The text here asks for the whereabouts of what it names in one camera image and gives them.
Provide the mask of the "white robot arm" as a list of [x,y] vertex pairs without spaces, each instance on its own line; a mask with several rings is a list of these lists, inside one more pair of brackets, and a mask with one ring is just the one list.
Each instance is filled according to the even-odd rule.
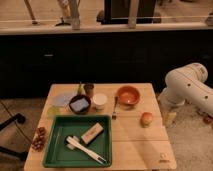
[[200,63],[191,63],[166,74],[166,87],[158,96],[165,126],[169,126],[176,117],[173,109],[184,105],[186,101],[213,118],[213,88],[204,84],[207,78],[208,71]]

